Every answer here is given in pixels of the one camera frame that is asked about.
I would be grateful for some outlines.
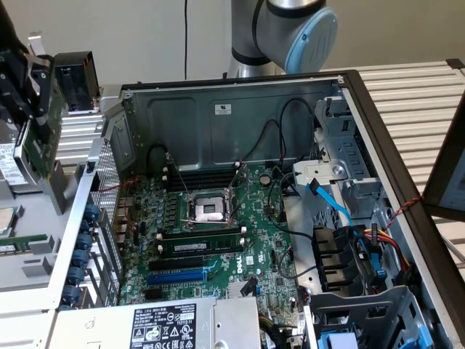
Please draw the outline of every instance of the white wall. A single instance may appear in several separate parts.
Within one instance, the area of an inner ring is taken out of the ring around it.
[[[188,0],[189,79],[230,58],[230,0]],[[3,0],[18,36],[42,30],[58,52],[92,50],[101,84],[184,78],[184,0]],[[465,0],[328,0],[339,18],[326,65],[465,60]]]
[[[40,30],[50,55],[92,50],[100,84],[184,79],[184,0],[2,1],[21,41]],[[188,1],[187,76],[219,78],[230,56],[229,1]]]

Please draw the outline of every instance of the red wire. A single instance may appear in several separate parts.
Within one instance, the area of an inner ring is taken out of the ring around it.
[[[372,235],[371,234],[365,234],[367,237],[369,238],[372,238]],[[400,251],[400,247],[399,245],[397,245],[397,242],[395,242],[395,240],[391,239],[391,238],[388,238],[386,236],[378,236],[378,240],[380,241],[383,241],[383,242],[387,242],[388,244],[391,244],[396,253],[397,253],[397,256],[399,257],[399,261],[400,261],[400,265],[402,267],[402,271],[405,273],[407,271],[407,265],[405,265],[405,261],[403,259],[403,256],[402,256],[402,252]]]
[[[404,212],[405,209],[407,209],[408,207],[416,204],[417,202],[419,202],[420,200],[423,199],[423,194],[421,194],[418,198],[412,198],[410,201],[407,201],[406,203],[404,203],[396,212],[394,212],[394,217],[392,217],[392,219],[389,221],[389,223],[387,223],[386,225],[386,230],[389,229],[389,227],[392,225],[392,223],[394,222],[395,218],[401,213],[401,212]]]
[[[131,186],[131,185],[135,184],[138,180],[139,180],[139,177],[135,177],[130,182],[125,182],[123,184],[114,185],[113,187],[109,187],[109,188],[106,188],[106,189],[100,189],[99,193],[104,193],[105,191],[110,191],[110,190],[115,189],[115,188],[126,187],[127,185]]]

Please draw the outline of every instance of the mounting hole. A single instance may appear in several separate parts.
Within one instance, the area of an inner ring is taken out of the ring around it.
[[[391,208],[386,209],[386,217],[387,217],[388,220],[392,219],[392,209]]]

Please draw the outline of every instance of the pcie slot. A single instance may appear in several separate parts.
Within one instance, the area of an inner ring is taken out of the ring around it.
[[[160,271],[160,270],[179,270],[188,268],[202,268],[203,258],[182,258],[179,260],[153,260],[148,263],[148,270]]]
[[[206,281],[207,271],[204,269],[194,269],[178,271],[176,273],[155,274],[147,278],[147,285],[173,284],[189,281]]]

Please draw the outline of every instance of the motherboard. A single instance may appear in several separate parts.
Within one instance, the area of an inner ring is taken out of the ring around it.
[[[304,298],[296,281],[278,272],[278,260],[291,241],[270,221],[271,215],[278,226],[287,226],[280,186],[269,202],[272,170],[247,170],[231,192],[230,203],[237,209],[232,217],[227,212],[234,208],[227,206],[221,188],[191,191],[188,178],[188,194],[181,186],[173,191],[162,180],[146,177],[126,189],[120,217],[138,226],[126,233],[120,305],[255,296],[259,313],[276,324],[299,325]],[[296,272],[288,258],[281,270],[287,276]]]

